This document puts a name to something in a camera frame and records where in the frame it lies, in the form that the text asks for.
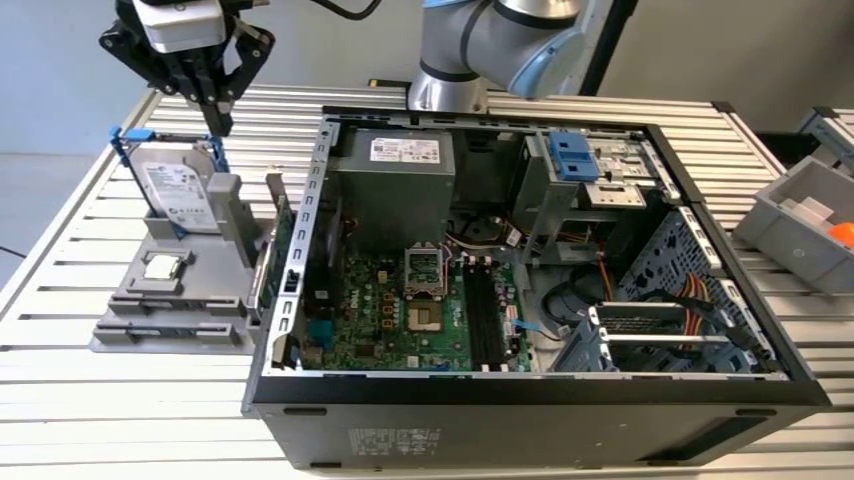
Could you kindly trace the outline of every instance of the blue latch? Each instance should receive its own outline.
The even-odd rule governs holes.
[[[599,178],[596,159],[589,152],[587,139],[580,133],[549,132],[548,152],[564,181],[595,182]]]

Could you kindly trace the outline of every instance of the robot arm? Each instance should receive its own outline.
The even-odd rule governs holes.
[[[240,20],[257,0],[116,0],[118,19],[101,47],[166,95],[198,105],[213,135],[228,135],[230,107],[276,43],[273,35]],[[229,39],[240,66],[225,73]]]
[[[483,112],[489,80],[512,95],[556,93],[584,48],[584,0],[422,0],[412,110]]]
[[[349,12],[310,0],[349,20],[366,18],[381,0]],[[230,109],[269,57],[276,39],[240,20],[269,0],[114,0],[118,19],[101,47],[166,95],[196,104],[210,134],[230,132]],[[515,95],[557,91],[583,49],[575,25],[584,0],[422,0],[421,71],[409,89],[413,110],[481,112],[480,77]],[[225,72],[230,39],[240,66]]]

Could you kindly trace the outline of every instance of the ram slot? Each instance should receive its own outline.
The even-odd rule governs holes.
[[[497,371],[504,361],[504,352],[489,266],[466,265],[462,270],[462,285],[472,366],[477,369],[487,365],[491,371]]]

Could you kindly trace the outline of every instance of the gray plastic bin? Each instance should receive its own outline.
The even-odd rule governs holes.
[[[854,222],[854,180],[808,158],[756,193],[735,236],[821,292],[851,293],[854,251],[780,205],[807,197],[832,210],[829,224]]]

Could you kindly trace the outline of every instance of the open computer tower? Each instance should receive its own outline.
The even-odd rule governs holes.
[[[828,405],[653,125],[326,107],[280,275],[300,469],[695,465]]]

